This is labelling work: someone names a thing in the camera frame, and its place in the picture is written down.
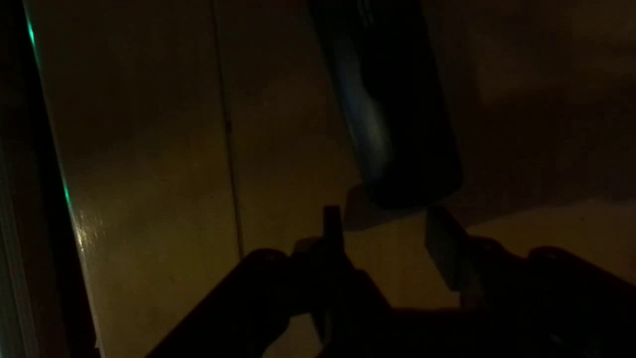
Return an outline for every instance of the floor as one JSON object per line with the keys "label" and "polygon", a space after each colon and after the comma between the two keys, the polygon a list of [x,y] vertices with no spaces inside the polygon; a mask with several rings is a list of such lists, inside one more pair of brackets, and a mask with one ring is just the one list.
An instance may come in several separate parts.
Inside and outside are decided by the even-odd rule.
{"label": "floor", "polygon": [[[304,0],[28,3],[105,355],[143,355],[242,252],[316,234],[360,180]],[[471,232],[636,282],[634,9],[425,1],[467,172],[447,204]],[[455,304],[423,224],[348,234],[395,306]],[[310,355],[296,324],[268,355]]]}

